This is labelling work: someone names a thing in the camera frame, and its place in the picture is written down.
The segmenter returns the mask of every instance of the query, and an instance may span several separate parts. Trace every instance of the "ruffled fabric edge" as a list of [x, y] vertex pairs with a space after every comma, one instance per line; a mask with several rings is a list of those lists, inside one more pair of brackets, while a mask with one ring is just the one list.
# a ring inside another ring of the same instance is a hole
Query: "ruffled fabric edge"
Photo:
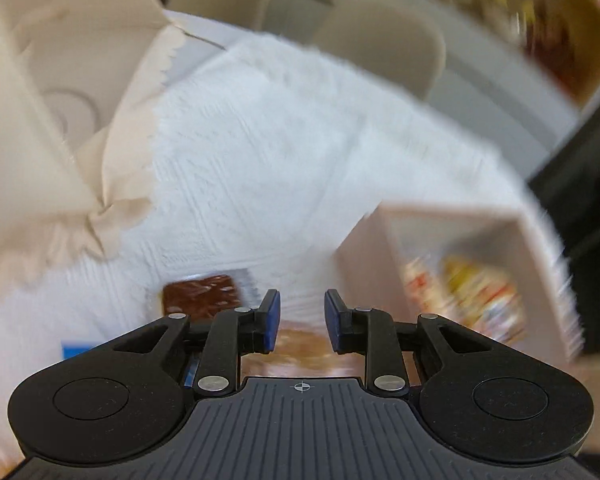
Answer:
[[151, 140], [157, 127], [154, 107], [184, 41], [183, 32], [171, 23], [158, 31], [111, 123], [88, 147], [78, 150], [76, 163], [81, 170], [100, 168], [99, 176], [91, 175], [102, 184], [99, 209], [86, 216], [43, 219], [14, 233], [8, 245], [0, 246], [0, 295], [14, 286], [34, 283], [49, 268], [68, 266], [83, 251], [102, 259], [116, 256], [122, 231], [149, 213], [154, 183]]

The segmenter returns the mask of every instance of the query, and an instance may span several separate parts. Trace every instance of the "cardboard box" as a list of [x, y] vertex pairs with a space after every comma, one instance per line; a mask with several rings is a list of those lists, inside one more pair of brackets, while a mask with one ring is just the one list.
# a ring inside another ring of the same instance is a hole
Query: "cardboard box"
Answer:
[[420, 313], [404, 292], [400, 268], [408, 261], [405, 254], [459, 254], [499, 266], [515, 280], [525, 306], [526, 333], [512, 346], [569, 371], [568, 346], [537, 250], [514, 212], [382, 204], [358, 222], [336, 257], [348, 304], [381, 308], [405, 322], [415, 322]]

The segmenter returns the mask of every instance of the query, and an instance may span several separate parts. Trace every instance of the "beige fabric bag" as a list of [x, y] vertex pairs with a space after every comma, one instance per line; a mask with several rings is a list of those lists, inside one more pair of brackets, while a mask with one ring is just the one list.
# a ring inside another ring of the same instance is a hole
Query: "beige fabric bag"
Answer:
[[182, 44], [158, 0], [0, 0], [0, 294], [148, 213], [152, 108]]

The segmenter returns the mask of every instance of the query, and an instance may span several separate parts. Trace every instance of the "black object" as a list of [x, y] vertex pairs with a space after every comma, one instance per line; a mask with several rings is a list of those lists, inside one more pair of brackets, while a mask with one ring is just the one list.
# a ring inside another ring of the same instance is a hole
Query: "black object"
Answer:
[[[26, 460], [8, 478], [593, 479], [570, 455], [593, 405], [575, 379], [442, 317], [393, 322], [325, 295], [355, 378], [247, 378], [273, 349], [280, 295], [213, 323], [165, 317], [42, 370], [13, 393]], [[423, 386], [410, 386], [403, 351]], [[192, 387], [190, 358], [200, 354]]]

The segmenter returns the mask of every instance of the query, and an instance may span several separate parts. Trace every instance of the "round table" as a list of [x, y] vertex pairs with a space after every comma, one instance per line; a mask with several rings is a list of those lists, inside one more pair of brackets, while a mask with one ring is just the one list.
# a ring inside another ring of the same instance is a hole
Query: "round table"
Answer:
[[166, 283], [247, 269], [260, 294], [281, 291], [283, 320], [324, 330], [324, 291], [344, 286], [334, 250], [381, 200], [517, 209], [556, 294], [564, 283], [560, 244], [491, 146], [320, 53], [174, 17], [203, 40], [187, 38], [157, 107], [154, 211], [123, 234], [117, 258], [83, 255], [0, 299], [6, 462], [19, 457], [6, 420], [17, 384], [60, 360], [62, 342], [97, 344], [160, 316]]

